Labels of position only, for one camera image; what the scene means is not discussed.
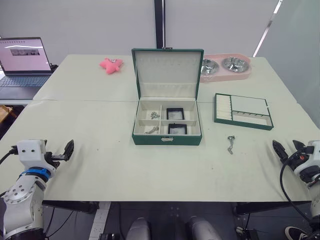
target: floor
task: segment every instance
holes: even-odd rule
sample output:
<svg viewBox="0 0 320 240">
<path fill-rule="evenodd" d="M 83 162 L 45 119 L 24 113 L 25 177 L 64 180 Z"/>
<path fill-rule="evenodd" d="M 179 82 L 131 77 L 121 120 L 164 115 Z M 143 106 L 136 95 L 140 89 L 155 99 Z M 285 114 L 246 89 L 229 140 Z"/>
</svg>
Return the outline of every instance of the floor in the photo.
<svg viewBox="0 0 320 240">
<path fill-rule="evenodd" d="M 23 107 L 14 111 L 19 114 Z M 0 139 L 14 122 L 12 116 L 0 124 Z M 235 217 L 234 203 L 230 202 L 113 202 L 110 206 L 104 233 L 119 233 L 119 209 L 121 207 L 121 228 L 127 234 L 132 222 L 144 217 L 151 223 L 152 240 L 185 240 L 185 223 L 191 216 L 204 217 L 218 231 L 223 240 L 236 240 L 236 226 L 244 226 L 247 215 Z M 0 229 L 3 229 L 5 204 L 0 198 Z M 299 208 L 310 217 L 310 204 Z M 52 214 L 52 207 L 44 207 L 44 229 L 47 228 Z M 57 230 L 71 211 L 56 208 L 48 234 Z M 50 240 L 88 240 L 94 214 L 73 212 L 66 224 Z M 307 232 L 310 228 L 306 221 L 292 207 L 279 208 L 251 214 L 248 228 L 257 229 L 260 240 L 285 240 L 284 228 L 295 226 Z"/>
</svg>

